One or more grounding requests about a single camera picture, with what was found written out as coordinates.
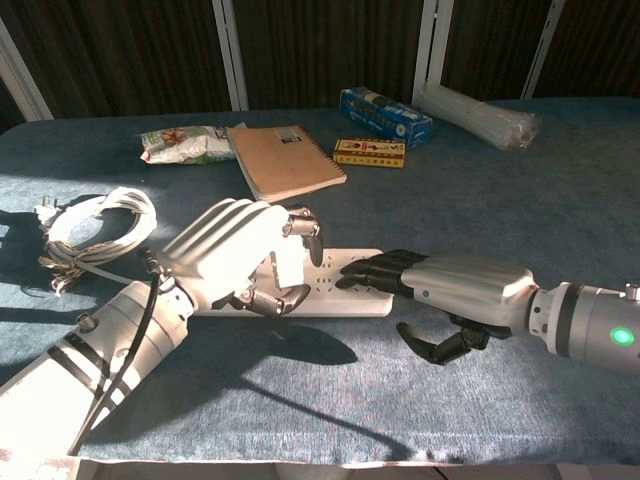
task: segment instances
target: small box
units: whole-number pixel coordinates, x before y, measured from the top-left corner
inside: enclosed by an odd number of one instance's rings
[[[405,144],[378,138],[339,138],[333,150],[336,163],[372,167],[404,167]]]
[[[383,138],[403,140],[409,150],[431,138],[431,118],[366,87],[342,90],[340,113]]]

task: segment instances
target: robotic arm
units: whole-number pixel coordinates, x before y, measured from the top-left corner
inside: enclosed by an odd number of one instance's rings
[[[0,448],[75,454],[104,419],[187,336],[194,313],[227,303],[265,316],[307,296],[303,260],[322,263],[320,227],[305,207],[223,200],[146,263],[151,286],[133,282],[78,318],[75,330],[0,387]],[[276,298],[251,277],[272,256]]]
[[[414,353],[444,365],[491,337],[540,337],[551,353],[640,374],[640,287],[625,292],[561,283],[541,289],[526,268],[466,255],[426,257],[394,250],[353,262],[336,286],[367,285],[414,298],[451,315],[461,331],[439,344],[397,325]]]

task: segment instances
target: white power strip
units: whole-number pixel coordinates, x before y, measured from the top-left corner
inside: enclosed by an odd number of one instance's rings
[[[320,267],[312,265],[309,256],[305,259],[304,279],[311,286],[309,296],[288,314],[288,317],[384,317],[393,305],[393,295],[375,288],[355,286],[341,290],[335,286],[340,269],[360,258],[382,253],[370,248],[325,248]],[[256,271],[256,287],[273,296],[282,295],[273,279],[271,260],[267,259]],[[211,310],[202,315],[216,317],[257,316],[246,310],[236,310],[230,305],[221,310]]]

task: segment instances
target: notebook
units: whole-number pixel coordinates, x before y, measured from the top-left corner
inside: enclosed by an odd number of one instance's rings
[[[277,202],[347,180],[300,126],[231,128],[229,138],[257,200]]]

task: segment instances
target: white cable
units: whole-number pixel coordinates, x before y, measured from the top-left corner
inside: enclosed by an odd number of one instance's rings
[[[124,208],[135,215],[133,225],[124,236],[110,242],[96,243],[82,250],[76,250],[68,243],[74,227],[109,208]],[[133,280],[106,272],[97,268],[97,265],[115,260],[135,249],[157,225],[153,203],[144,192],[135,188],[118,187],[109,195],[78,203],[59,215],[59,210],[49,205],[48,198],[45,197],[43,204],[36,207],[35,211],[46,233],[45,251],[48,254],[48,257],[40,257],[38,261],[42,266],[58,271],[51,282],[58,294],[66,285],[80,277],[83,271],[120,283],[131,283]]]

